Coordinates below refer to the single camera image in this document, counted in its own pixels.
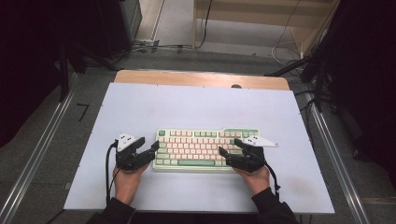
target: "white tabletop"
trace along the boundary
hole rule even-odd
[[[334,213],[291,91],[116,83],[109,85],[64,209],[106,207],[106,152],[120,133],[146,137],[142,151],[160,128],[237,127],[258,128],[279,143],[264,153],[281,186],[281,202],[294,213]],[[114,150],[109,164],[111,172]],[[257,212],[250,197],[237,174],[162,173],[150,166],[132,206],[159,212]]]

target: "black sleeve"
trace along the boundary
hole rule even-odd
[[[260,223],[299,223],[289,206],[286,203],[281,203],[272,193],[271,188],[263,190],[251,199],[259,210],[258,220]]]
[[[134,208],[112,198],[101,214],[94,214],[87,224],[125,224],[134,214]]]

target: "person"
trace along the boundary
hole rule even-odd
[[[140,178],[148,168],[148,164],[134,172],[120,170],[116,175],[114,184],[116,195],[111,199],[101,214],[94,214],[87,224],[123,224],[128,223],[134,214],[130,206],[137,192]],[[299,223],[286,203],[281,203],[272,193],[269,181],[268,168],[263,166],[260,170],[249,173],[234,168],[240,174],[250,190],[251,199],[256,204],[259,214],[259,223]]]

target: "keyboard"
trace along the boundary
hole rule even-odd
[[[243,155],[234,139],[260,135],[258,129],[223,130],[159,129],[156,140],[160,148],[153,162],[155,171],[231,173],[233,168],[219,154],[219,147]]]

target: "space bar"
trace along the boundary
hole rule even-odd
[[[214,161],[178,161],[178,165],[184,166],[215,166]]]

